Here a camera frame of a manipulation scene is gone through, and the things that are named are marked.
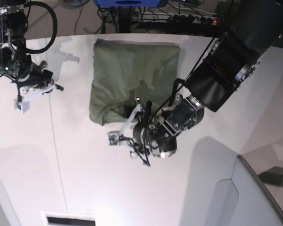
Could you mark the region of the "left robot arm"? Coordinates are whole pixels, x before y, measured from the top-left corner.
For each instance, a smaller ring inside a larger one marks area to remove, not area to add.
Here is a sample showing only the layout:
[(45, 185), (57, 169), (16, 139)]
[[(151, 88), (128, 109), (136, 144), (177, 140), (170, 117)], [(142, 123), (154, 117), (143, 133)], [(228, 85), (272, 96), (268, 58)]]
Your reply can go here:
[(174, 81), (169, 100), (145, 115), (129, 140), (131, 153), (166, 158), (181, 132), (199, 124), (205, 109), (216, 112), (256, 69), (259, 58), (283, 31), (283, 0), (242, 0), (228, 30), (201, 64)]

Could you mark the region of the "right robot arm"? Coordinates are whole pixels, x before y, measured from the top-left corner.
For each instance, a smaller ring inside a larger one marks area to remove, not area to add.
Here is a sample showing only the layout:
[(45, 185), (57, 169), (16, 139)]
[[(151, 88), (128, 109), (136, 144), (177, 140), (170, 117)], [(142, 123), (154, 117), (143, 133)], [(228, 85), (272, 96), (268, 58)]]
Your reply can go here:
[[(24, 9), (44, 8), (52, 19), (52, 36), (41, 49), (29, 49), (25, 34), (28, 16)], [(0, 0), (0, 76), (10, 78), (19, 87), (43, 86), (51, 83), (52, 73), (32, 62), (32, 54), (46, 52), (54, 43), (58, 21), (54, 10), (46, 3), (29, 0)]]

